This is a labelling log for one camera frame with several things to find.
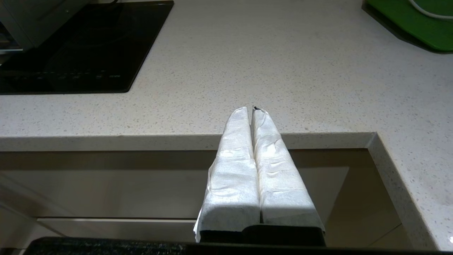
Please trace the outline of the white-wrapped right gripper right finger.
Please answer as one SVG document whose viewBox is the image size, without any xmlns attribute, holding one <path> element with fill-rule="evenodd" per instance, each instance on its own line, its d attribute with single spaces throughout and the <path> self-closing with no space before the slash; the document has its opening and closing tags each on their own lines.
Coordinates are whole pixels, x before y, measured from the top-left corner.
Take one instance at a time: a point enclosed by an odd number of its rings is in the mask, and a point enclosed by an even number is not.
<svg viewBox="0 0 453 255">
<path fill-rule="evenodd" d="M 262 227 L 270 234 L 268 240 L 325 245 L 322 220 L 270 114 L 254 108 L 251 127 Z"/>
</svg>

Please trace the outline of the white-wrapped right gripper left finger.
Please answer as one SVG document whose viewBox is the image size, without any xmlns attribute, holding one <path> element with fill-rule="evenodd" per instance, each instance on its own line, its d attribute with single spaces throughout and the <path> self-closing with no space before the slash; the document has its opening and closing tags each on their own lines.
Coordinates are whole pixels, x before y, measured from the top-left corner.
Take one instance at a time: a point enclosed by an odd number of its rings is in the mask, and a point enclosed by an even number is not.
<svg viewBox="0 0 453 255">
<path fill-rule="evenodd" d="M 246 107 L 229 116 L 208 170 L 195 241 L 206 231 L 242 232 L 260 223 L 258 172 Z"/>
</svg>

